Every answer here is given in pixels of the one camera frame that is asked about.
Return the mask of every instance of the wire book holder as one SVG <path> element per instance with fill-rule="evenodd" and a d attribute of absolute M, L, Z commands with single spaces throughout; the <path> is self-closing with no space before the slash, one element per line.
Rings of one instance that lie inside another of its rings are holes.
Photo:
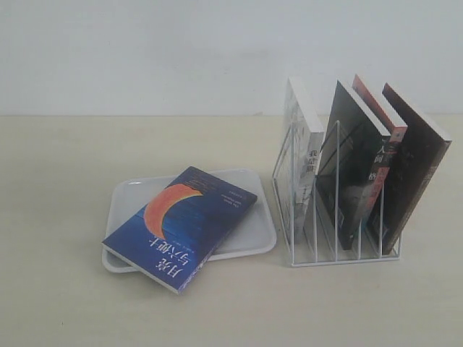
<path fill-rule="evenodd" d="M 307 208 L 307 214 L 303 231 L 300 235 L 294 232 L 294 217 L 295 217 L 295 189 L 294 180 L 296 170 L 294 169 L 294 127 L 292 123 L 286 132 L 286 136 L 281 145 L 279 156 L 276 160 L 272 174 L 273 191 L 276 196 L 276 202 L 279 210 L 281 227 L 284 235 L 284 240 L 289 250 L 290 264 L 292 267 L 316 266 L 316 265 L 334 265 L 334 264 L 349 264 L 361 262 L 381 262 L 388 260 L 398 260 L 402 250 L 402 237 L 399 237 L 394 249 L 390 254 L 384 255 L 382 249 L 383 238 L 383 207 L 384 207 L 384 190 L 378 199 L 381 200 L 380 213 L 380 232 L 378 242 L 374 242 L 373 238 L 366 230 L 362 230 L 359 225 L 359 231 L 354 240 L 353 247 L 350 250 L 344 251 L 338 240 L 339 226 L 339 146 L 340 146 L 340 123 L 337 121 L 334 126 L 329 129 L 323 148 L 331 136 L 336 136 L 336 194 L 334 203 L 334 223 L 328 216 L 328 212 L 318 196 L 317 176 L 313 183 L 310 193 L 310 201 Z M 288 172 L 284 172 L 283 163 L 286 162 Z M 282 203 L 282 195 L 284 187 L 279 187 L 279 177 L 282 174 L 289 175 L 289 206 Z M 284 220 L 286 208 L 288 220 Z"/>

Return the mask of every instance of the book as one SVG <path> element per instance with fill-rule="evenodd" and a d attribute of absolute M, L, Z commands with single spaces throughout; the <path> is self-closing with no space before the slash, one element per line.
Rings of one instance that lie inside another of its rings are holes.
<path fill-rule="evenodd" d="M 383 94 L 408 126 L 384 182 L 382 250 L 389 254 L 446 154 L 451 138 L 395 87 L 386 83 Z M 377 242 L 380 224 L 381 204 L 376 202 L 368 229 Z"/>
<path fill-rule="evenodd" d="M 338 125 L 339 133 L 331 132 Z M 361 97 L 350 86 L 338 81 L 316 185 L 331 222 L 334 226 L 337 223 L 339 243 L 344 250 L 352 248 L 373 190 L 378 152 L 390 136 Z M 336 215 L 338 168 L 339 201 Z"/>
<path fill-rule="evenodd" d="M 286 83 L 284 101 L 284 136 L 292 127 L 282 153 L 277 184 L 284 229 L 290 232 L 291 200 L 294 201 L 294 240 L 303 235 L 307 206 L 317 171 L 324 128 L 304 82 L 299 77 L 290 77 Z M 290 158 L 291 135 L 293 135 L 293 161 Z"/>
<path fill-rule="evenodd" d="M 391 160 L 396 155 L 397 148 L 407 131 L 407 124 L 400 118 L 384 95 L 381 93 L 374 93 L 372 89 L 365 84 L 365 79 L 360 78 L 358 74 L 354 76 L 352 88 L 391 133 L 389 141 L 377 153 L 375 164 L 370 174 L 373 179 L 373 189 L 367 200 L 365 214 L 362 216 L 362 230 L 365 230 L 368 218 L 383 188 L 384 180 L 388 175 Z"/>
<path fill-rule="evenodd" d="M 256 201 L 252 192 L 190 166 L 103 247 L 180 294 Z"/>

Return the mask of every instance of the white tray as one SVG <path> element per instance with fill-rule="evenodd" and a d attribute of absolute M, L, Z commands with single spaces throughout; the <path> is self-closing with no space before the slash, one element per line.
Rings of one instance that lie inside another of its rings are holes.
<path fill-rule="evenodd" d="M 243 257 L 270 251 L 276 244 L 276 231 L 259 175 L 248 169 L 210 171 L 224 181 L 246 189 L 258 196 L 258 200 L 239 226 L 209 258 L 221 260 Z M 119 183 L 113 191 L 109 209 L 106 236 L 113 233 L 125 221 L 146 205 L 154 196 L 174 180 L 176 176 L 131 179 Z M 103 266 L 112 273 L 137 271 L 126 262 L 103 249 Z"/>

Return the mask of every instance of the beige table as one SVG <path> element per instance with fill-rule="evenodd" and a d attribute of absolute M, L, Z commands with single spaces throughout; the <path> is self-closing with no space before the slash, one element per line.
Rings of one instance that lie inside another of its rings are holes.
<path fill-rule="evenodd" d="M 279 234 L 176 296 L 103 268 L 112 189 L 188 165 L 251 168 L 277 220 L 280 118 L 0 118 L 0 346 L 462 346 L 463 116 L 437 121 L 454 144 L 400 261 L 291 269 Z"/>

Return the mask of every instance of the orange crescent moon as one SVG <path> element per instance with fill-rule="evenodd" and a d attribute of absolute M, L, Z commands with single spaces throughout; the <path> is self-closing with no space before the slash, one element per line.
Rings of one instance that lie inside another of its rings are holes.
<path fill-rule="evenodd" d="M 203 195 L 200 191 L 185 184 L 174 184 L 165 188 L 146 205 L 145 213 L 143 214 L 146 228 L 154 236 L 165 240 L 166 237 L 162 231 L 162 221 L 167 211 L 179 201 L 200 195 Z"/>

